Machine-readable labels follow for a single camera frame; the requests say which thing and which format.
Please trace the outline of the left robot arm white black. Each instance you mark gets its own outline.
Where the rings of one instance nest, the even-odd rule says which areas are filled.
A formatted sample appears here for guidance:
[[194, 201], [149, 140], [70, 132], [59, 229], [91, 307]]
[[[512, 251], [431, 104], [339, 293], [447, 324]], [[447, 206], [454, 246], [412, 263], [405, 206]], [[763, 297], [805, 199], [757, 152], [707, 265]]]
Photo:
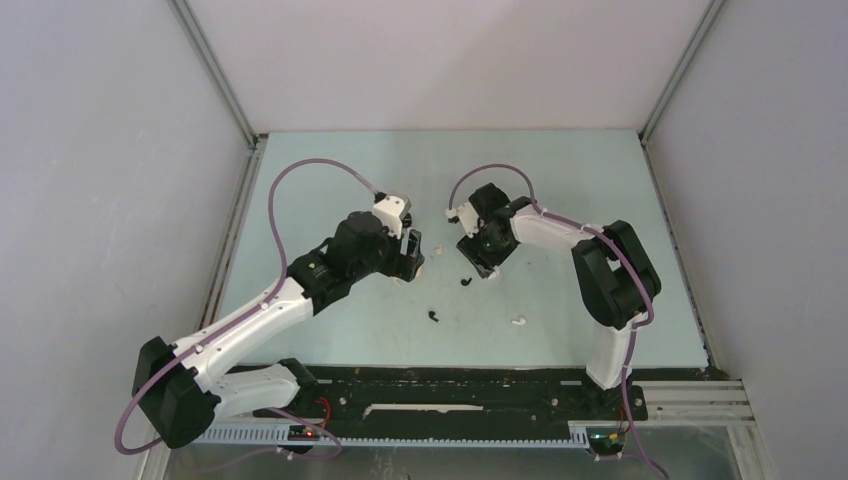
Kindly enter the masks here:
[[304, 416], [316, 403], [308, 371], [293, 359], [260, 370], [232, 367], [271, 337], [317, 316], [369, 275], [412, 281], [424, 258], [409, 213], [373, 208], [339, 223], [333, 236], [288, 264], [270, 289], [224, 320], [172, 344], [139, 350], [132, 395], [171, 449], [188, 445], [218, 417], [271, 407]]

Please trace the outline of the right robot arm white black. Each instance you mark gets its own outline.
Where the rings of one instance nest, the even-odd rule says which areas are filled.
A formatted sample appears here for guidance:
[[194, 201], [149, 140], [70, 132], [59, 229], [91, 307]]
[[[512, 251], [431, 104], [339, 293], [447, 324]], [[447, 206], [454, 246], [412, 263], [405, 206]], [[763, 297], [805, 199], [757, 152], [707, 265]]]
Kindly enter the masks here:
[[511, 200], [492, 183], [450, 206], [446, 216], [462, 226], [457, 248], [485, 279], [496, 276], [521, 245], [571, 258], [582, 301], [596, 323], [586, 365], [594, 383], [583, 388], [581, 402], [596, 418], [616, 411], [622, 403], [617, 386], [631, 371], [634, 335], [653, 322], [653, 300], [662, 289], [634, 228], [621, 220], [582, 224], [547, 211], [531, 197]]

